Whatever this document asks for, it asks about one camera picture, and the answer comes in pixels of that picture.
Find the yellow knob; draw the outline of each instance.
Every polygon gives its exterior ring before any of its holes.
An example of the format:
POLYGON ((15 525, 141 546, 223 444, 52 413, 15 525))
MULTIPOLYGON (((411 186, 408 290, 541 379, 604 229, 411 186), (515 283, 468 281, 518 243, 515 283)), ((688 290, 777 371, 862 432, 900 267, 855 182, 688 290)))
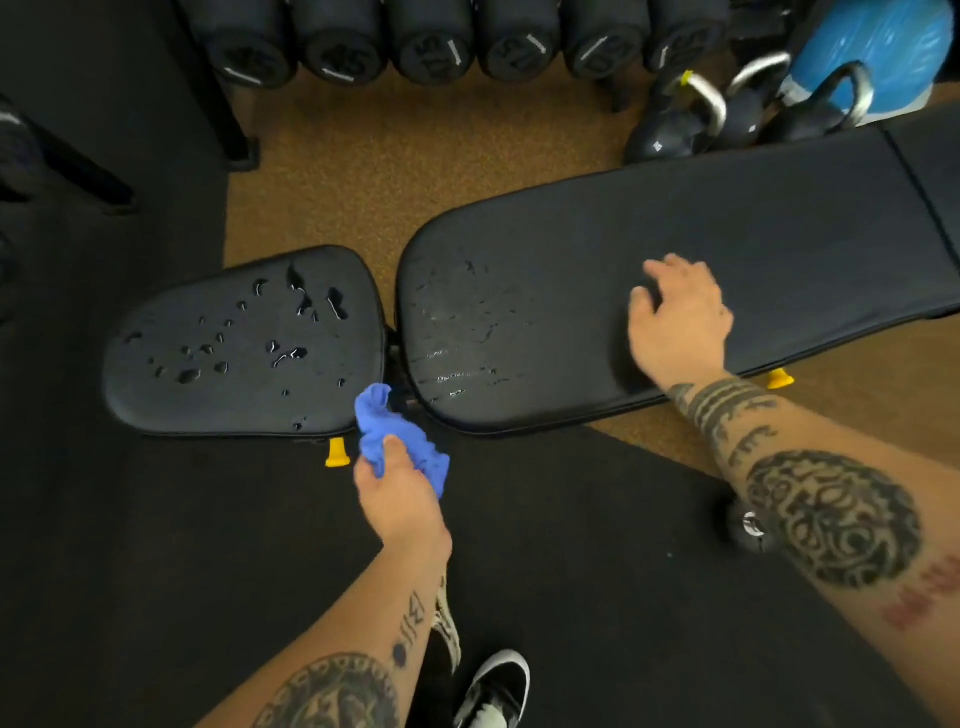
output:
POLYGON ((330 454, 326 458, 328 468, 345 468, 350 464, 350 457, 347 455, 347 446, 344 444, 344 438, 334 437, 330 440, 330 454))
POLYGON ((796 381, 785 369, 775 369, 767 375, 767 389, 783 389, 796 381))

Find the black kettlebell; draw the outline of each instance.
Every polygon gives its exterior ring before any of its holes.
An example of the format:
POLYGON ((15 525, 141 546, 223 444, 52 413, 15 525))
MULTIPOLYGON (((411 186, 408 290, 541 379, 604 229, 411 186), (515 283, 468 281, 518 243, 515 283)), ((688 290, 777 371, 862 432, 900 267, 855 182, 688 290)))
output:
POLYGON ((819 139, 827 134, 853 129, 863 121, 874 102, 874 84, 870 71, 861 61, 844 63, 817 86, 810 98, 777 114, 760 132, 760 144, 819 139), (853 103, 844 112, 830 96, 845 80, 853 84, 853 103))
POLYGON ((727 104, 723 94, 703 76, 685 71, 648 102, 643 118, 623 150, 624 164, 701 154, 723 130, 726 120, 727 104), (673 97, 684 86, 693 88, 704 100, 707 121, 692 109, 672 108, 673 97))
POLYGON ((733 77, 724 98, 727 101, 727 123, 710 145, 711 151, 746 149, 753 146, 763 123, 763 93, 748 86, 750 81, 771 68, 786 67, 792 61, 786 51, 778 51, 750 61, 733 77))

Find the kettlebell handle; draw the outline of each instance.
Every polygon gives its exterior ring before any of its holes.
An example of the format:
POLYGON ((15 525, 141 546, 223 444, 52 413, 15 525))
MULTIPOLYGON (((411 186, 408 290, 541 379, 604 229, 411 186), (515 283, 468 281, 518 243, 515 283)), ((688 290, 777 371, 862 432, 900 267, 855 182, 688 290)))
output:
POLYGON ((748 82, 752 81, 754 76, 763 73, 769 68, 777 68, 778 66, 782 65, 788 66, 792 61, 793 57, 786 51, 777 51, 776 53, 769 53, 766 56, 760 56, 758 59, 753 59, 743 66, 743 68, 740 69, 740 72, 733 77, 733 80, 730 82, 730 85, 727 86, 727 92, 724 95, 729 99, 748 82))
POLYGON ((684 86, 690 86, 700 97, 707 102, 707 108, 710 112, 710 120, 707 124, 707 136, 713 139, 723 131, 724 124, 727 123, 727 102, 724 101, 723 94, 715 85, 693 71, 684 71, 677 76, 663 89, 664 96, 673 96, 684 86))
POLYGON ((859 126, 874 102, 874 82, 870 78, 870 70, 862 61, 850 61, 833 71, 824 79, 822 84, 817 86, 817 89, 808 99, 809 104, 828 103, 830 96, 847 79, 850 79, 853 84, 853 103, 847 115, 838 124, 831 127, 829 133, 845 132, 859 126))

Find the black and white sneaker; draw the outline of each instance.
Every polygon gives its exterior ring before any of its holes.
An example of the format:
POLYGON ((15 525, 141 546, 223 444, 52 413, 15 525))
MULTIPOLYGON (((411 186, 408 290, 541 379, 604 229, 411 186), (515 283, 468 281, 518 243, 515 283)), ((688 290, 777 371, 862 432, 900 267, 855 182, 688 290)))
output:
POLYGON ((437 591, 437 607, 433 613, 432 627, 435 632, 444 638, 446 648, 450 652, 450 672, 456 672, 457 667, 460 666, 463 652, 460 649, 460 634, 457 632, 457 625, 450 613, 450 602, 446 598, 446 574, 440 582, 440 590, 437 591))
POLYGON ((530 666, 512 649, 497 652, 477 671, 454 728, 516 728, 527 707, 530 666))

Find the number on dumbbell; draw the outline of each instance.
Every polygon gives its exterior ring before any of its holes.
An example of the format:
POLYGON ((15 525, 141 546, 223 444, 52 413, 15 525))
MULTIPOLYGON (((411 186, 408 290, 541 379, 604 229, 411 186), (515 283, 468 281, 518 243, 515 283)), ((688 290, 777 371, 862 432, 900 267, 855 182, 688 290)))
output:
POLYGON ((332 48, 327 48, 320 58, 324 65, 329 66, 331 71, 357 78, 366 75, 367 63, 370 61, 371 55, 359 48, 350 48, 340 43, 332 48))

